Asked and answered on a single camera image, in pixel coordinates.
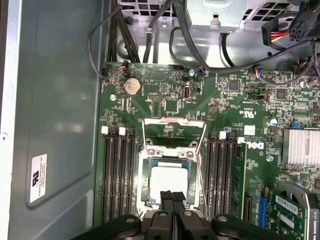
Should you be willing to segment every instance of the aluminum heatsink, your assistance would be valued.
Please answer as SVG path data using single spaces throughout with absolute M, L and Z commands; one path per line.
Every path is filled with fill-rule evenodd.
M 320 131 L 285 129 L 282 163 L 290 166 L 320 166 Z

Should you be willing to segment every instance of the label sticker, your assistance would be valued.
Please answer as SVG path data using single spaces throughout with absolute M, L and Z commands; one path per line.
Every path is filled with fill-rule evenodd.
M 275 196 L 275 202 L 277 204 L 280 204 L 282 207 L 288 209 L 290 212 L 294 213 L 295 215 L 298 215 L 298 208 L 295 205 L 288 202 L 287 200 L 284 200 L 279 196 Z
M 292 228 L 292 229 L 295 228 L 295 223 L 293 221 L 291 221 L 290 219 L 288 219 L 287 217 L 283 216 L 282 214 L 280 214 L 280 219 L 282 222 L 287 224 L 290 228 Z
M 46 194 L 47 154 L 35 156 L 31 163 L 30 203 Z
M 244 125 L 244 135 L 256 135 L 256 125 Z

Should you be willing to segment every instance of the mounting screw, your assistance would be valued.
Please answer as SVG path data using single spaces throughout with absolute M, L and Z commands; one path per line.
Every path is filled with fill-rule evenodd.
M 190 217 L 190 216 L 192 215 L 192 212 L 190 212 L 190 211 L 185 211 L 185 212 L 183 213 L 183 215 L 185 215 L 185 216 L 187 216 L 187 217 Z
M 196 74 L 196 71 L 193 70 L 193 69 L 190 69 L 188 74 L 189 74 L 190 77 L 193 77 Z
M 266 161 L 269 162 L 269 163 L 273 162 L 274 159 L 275 159 L 275 158 L 274 158 L 274 156 L 272 156 L 272 155 L 266 156 Z
M 163 28 L 166 28 L 166 27 L 168 26 L 167 21 L 163 20 L 163 21 L 161 22 L 161 26 L 162 26 Z
M 4 132 L 0 133 L 0 143 L 5 143 L 8 139 L 8 135 Z
M 193 153 L 192 151 L 188 151 L 188 152 L 186 153 L 186 157 L 187 157 L 188 159 L 192 159 L 192 158 L 194 157 L 194 153 Z
M 150 156 L 155 155 L 155 150 L 149 149 L 149 150 L 148 150 L 148 155 L 150 155 Z
M 218 217 L 218 220 L 220 222 L 226 222 L 226 221 L 228 221 L 228 218 L 226 218 L 225 216 L 220 216 L 220 217 Z
M 115 94 L 111 94 L 110 100 L 114 102 L 115 100 L 117 100 L 117 96 Z

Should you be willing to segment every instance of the red wire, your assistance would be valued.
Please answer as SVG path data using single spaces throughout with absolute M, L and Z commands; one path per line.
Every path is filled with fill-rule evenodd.
M 271 37 L 282 37 L 282 36 L 285 36 L 285 35 L 288 35 L 289 32 L 285 31 L 285 32 L 274 32 L 274 33 L 271 33 Z

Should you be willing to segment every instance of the yellow wire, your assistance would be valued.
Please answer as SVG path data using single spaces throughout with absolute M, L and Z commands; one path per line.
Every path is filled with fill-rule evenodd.
M 278 41 L 279 39 L 282 39 L 283 37 L 284 36 L 278 36 L 278 37 L 272 39 L 271 42 L 274 43 L 274 42 Z

